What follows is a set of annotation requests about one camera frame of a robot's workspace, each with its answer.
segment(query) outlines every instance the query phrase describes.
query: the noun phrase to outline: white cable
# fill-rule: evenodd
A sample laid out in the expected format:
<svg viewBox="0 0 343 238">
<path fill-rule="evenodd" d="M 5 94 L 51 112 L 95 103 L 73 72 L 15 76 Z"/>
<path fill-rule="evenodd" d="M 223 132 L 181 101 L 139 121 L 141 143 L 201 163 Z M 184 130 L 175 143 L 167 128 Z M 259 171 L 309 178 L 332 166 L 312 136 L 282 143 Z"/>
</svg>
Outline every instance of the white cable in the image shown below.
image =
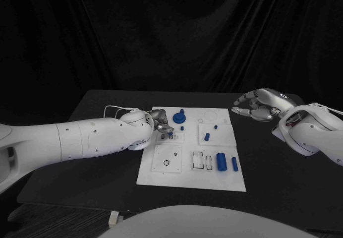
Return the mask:
<svg viewBox="0 0 343 238">
<path fill-rule="evenodd" d="M 341 112 L 341 111 L 334 110 L 334 109 L 328 108 L 327 106 L 324 106 L 324 105 L 321 105 L 321 104 L 318 104 L 318 103 L 311 103 L 309 106 L 314 106 L 314 107 L 316 107 L 316 108 L 324 109 L 325 112 L 328 112 L 328 110 L 329 110 L 329 111 L 335 112 L 337 114 L 343 115 L 343 112 Z"/>
<path fill-rule="evenodd" d="M 131 110 L 131 111 L 139 110 L 138 108 L 122 108 L 122 107 L 112 106 L 112 105 L 105 106 L 105 109 L 106 109 L 108 107 L 119 108 L 119 110 L 120 110 L 120 109 Z"/>
</svg>

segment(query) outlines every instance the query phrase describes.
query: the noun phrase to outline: blue cylinder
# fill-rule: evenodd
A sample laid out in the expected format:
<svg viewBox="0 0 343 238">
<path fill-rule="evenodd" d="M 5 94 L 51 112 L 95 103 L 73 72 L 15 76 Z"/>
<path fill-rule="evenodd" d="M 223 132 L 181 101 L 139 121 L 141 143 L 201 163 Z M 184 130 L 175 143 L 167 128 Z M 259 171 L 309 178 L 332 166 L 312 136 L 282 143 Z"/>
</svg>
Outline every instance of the blue cylinder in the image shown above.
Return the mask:
<svg viewBox="0 0 343 238">
<path fill-rule="evenodd" d="M 227 170 L 226 159 L 224 159 L 224 154 L 223 153 L 216 154 L 216 165 L 217 165 L 217 170 L 218 171 L 226 171 Z"/>
<path fill-rule="evenodd" d="M 184 123 L 185 121 L 185 116 L 184 116 L 184 110 L 181 109 L 178 113 L 172 115 L 172 122 L 177 124 Z"/>
<path fill-rule="evenodd" d="M 231 167 L 233 167 L 233 171 L 237 171 L 237 161 L 236 161 L 236 157 L 231 157 Z"/>
<path fill-rule="evenodd" d="M 208 133 L 204 135 L 204 140 L 208 141 Z"/>
</svg>

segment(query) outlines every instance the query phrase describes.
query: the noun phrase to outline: table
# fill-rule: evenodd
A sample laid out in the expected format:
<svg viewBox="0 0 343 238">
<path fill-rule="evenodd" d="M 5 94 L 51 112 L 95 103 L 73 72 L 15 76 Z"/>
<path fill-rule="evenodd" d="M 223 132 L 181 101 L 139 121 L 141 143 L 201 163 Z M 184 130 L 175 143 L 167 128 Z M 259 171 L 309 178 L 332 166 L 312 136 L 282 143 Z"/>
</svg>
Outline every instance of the table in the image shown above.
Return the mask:
<svg viewBox="0 0 343 238">
<path fill-rule="evenodd" d="M 102 117 L 116 105 L 229 108 L 240 94 L 87 91 L 69 121 Z M 302 104 L 296 95 L 286 94 Z M 273 122 L 257 122 L 229 111 L 246 192 L 135 185 L 142 151 L 70 160 L 38 168 L 21 190 L 20 203 L 139 213 L 172 205 L 239 210 L 304 229 L 343 231 L 343 167 L 319 152 L 299 155 L 270 134 Z"/>
</svg>

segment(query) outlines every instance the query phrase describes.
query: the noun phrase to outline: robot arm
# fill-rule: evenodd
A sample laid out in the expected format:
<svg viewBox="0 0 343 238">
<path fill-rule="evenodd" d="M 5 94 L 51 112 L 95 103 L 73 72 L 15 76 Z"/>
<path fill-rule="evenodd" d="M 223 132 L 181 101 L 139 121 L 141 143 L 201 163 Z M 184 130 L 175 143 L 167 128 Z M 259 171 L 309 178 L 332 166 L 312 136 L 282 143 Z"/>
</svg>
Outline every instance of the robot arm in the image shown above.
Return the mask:
<svg viewBox="0 0 343 238">
<path fill-rule="evenodd" d="M 119 119 L 99 118 L 59 124 L 0 124 L 0 193 L 38 167 L 60 161 L 144 149 L 152 131 L 172 132 L 164 110 L 132 110 Z"/>
<path fill-rule="evenodd" d="M 299 154 L 309 156 L 322 151 L 343 166 L 343 121 L 328 109 L 316 103 L 296 106 L 285 95 L 267 88 L 246 93 L 234 106 L 246 99 L 250 99 L 252 110 L 231 107 L 231 111 L 257 121 L 270 121 L 278 116 L 280 120 L 272 134 Z"/>
</svg>

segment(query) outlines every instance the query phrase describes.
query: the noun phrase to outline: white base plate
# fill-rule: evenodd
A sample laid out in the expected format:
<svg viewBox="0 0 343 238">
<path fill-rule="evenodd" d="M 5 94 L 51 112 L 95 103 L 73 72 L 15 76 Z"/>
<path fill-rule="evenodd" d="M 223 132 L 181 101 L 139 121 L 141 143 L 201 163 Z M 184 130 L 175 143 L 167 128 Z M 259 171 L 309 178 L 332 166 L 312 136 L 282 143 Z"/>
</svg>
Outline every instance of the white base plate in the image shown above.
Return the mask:
<svg viewBox="0 0 343 238">
<path fill-rule="evenodd" d="M 242 191 L 244 192 L 244 181 L 242 168 L 239 163 L 239 156 L 236 150 L 236 141 L 233 130 L 230 126 L 230 118 L 227 109 L 214 108 L 168 108 L 168 107 L 152 107 L 152 109 L 164 109 L 167 112 L 168 124 L 174 128 L 174 133 L 182 133 L 181 140 L 165 139 L 159 140 L 161 133 L 154 131 L 151 137 L 151 145 L 144 149 L 141 166 L 136 178 L 136 184 L 139 185 L 154 185 L 154 186 L 169 186 L 169 187 L 185 187 L 185 188 L 201 188 L 213 190 L 227 190 L 227 191 Z M 184 109 L 185 122 L 177 124 L 172 122 L 172 115 L 178 113 L 180 109 Z M 210 133 L 208 141 L 211 145 L 200 145 L 203 135 L 198 136 L 201 130 L 211 129 L 217 125 L 217 129 Z M 168 145 L 164 148 L 165 154 L 158 158 L 154 153 L 159 153 L 155 150 L 157 145 Z M 157 161 L 164 161 L 172 156 L 172 151 L 175 147 L 181 147 L 181 160 L 180 160 L 180 173 L 178 171 L 164 167 L 161 162 L 158 162 L 159 168 L 155 171 Z M 206 156 L 211 157 L 213 170 L 207 171 L 193 169 L 193 152 L 203 152 L 203 160 Z M 216 154 L 224 153 L 226 156 L 226 171 L 217 171 L 216 166 Z M 236 157 L 237 169 L 234 172 L 231 168 L 230 158 Z"/>
</svg>

